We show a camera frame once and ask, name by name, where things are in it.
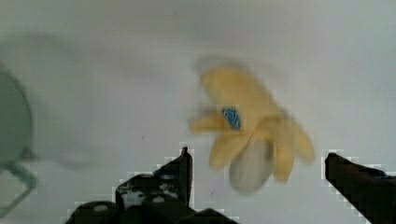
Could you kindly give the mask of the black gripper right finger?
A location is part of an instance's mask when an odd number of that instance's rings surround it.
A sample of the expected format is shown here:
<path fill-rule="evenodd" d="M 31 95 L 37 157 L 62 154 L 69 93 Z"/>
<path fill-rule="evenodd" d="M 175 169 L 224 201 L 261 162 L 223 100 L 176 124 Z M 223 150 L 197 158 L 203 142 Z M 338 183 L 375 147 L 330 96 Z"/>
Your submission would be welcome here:
<path fill-rule="evenodd" d="M 326 180 L 371 224 L 395 224 L 395 176 L 329 153 Z"/>

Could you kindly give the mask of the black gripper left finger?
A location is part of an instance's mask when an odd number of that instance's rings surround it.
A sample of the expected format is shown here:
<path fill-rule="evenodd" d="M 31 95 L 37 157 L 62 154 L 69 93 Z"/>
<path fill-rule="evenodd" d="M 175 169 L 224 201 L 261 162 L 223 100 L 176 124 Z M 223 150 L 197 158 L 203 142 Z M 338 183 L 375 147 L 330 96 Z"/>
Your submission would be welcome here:
<path fill-rule="evenodd" d="M 192 156 L 180 155 L 149 174 L 135 175 L 115 190 L 115 200 L 80 205 L 64 224 L 238 224 L 212 209 L 190 207 Z"/>

